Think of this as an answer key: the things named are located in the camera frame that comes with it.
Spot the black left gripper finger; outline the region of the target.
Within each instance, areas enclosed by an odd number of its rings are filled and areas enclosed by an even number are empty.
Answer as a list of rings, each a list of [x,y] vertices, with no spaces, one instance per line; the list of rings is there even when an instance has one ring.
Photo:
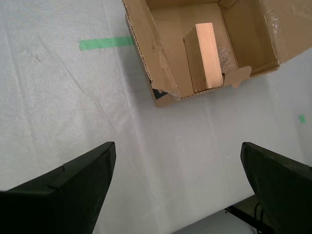
[[[242,144],[241,162],[264,214],[277,234],[312,232],[312,169],[255,145]]]
[[[2,234],[91,234],[116,163],[114,142],[0,193]]]

